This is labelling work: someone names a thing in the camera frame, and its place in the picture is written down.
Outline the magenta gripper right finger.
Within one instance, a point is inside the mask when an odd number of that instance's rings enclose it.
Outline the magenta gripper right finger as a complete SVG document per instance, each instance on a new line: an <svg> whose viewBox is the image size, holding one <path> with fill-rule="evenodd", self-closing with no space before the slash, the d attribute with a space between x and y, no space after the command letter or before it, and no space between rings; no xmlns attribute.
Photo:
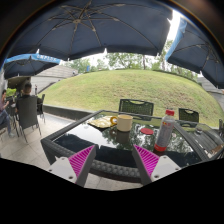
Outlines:
<svg viewBox="0 0 224 224"><path fill-rule="evenodd" d="M180 167L167 155L158 156L137 145L133 145L132 155L143 185L157 181L180 170Z"/></svg>

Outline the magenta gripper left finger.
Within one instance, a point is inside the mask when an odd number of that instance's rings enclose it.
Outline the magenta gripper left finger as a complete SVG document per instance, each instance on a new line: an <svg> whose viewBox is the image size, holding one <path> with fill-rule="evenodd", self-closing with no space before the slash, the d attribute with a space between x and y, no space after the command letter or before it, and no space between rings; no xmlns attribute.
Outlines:
<svg viewBox="0 0 224 224"><path fill-rule="evenodd" d="M95 156L96 146L92 145L69 158L60 157L47 171L83 187Z"/></svg>

